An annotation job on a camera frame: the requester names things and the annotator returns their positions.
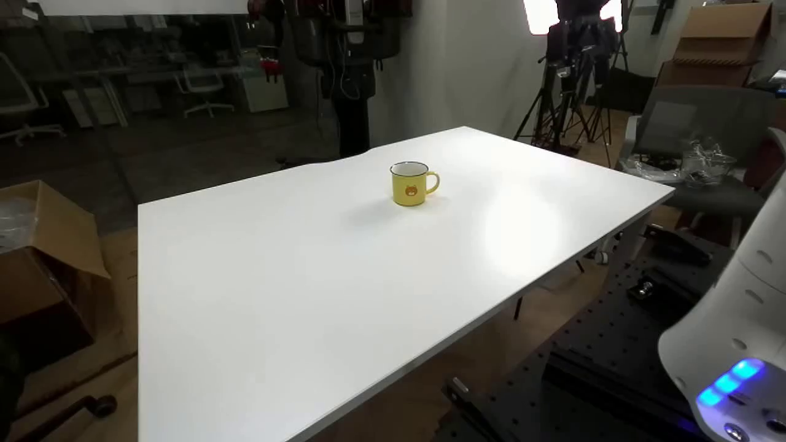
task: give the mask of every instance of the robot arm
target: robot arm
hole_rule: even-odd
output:
[[[713,440],[786,440],[786,176],[659,356]]]

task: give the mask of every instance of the yellow mug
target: yellow mug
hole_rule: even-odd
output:
[[[427,193],[434,193],[439,189],[439,174],[430,171],[422,162],[396,162],[390,166],[393,174],[393,202],[401,207],[421,207],[426,203]]]

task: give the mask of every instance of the table top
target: table top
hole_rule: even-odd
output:
[[[668,193],[458,128],[142,203],[140,440],[310,438]]]

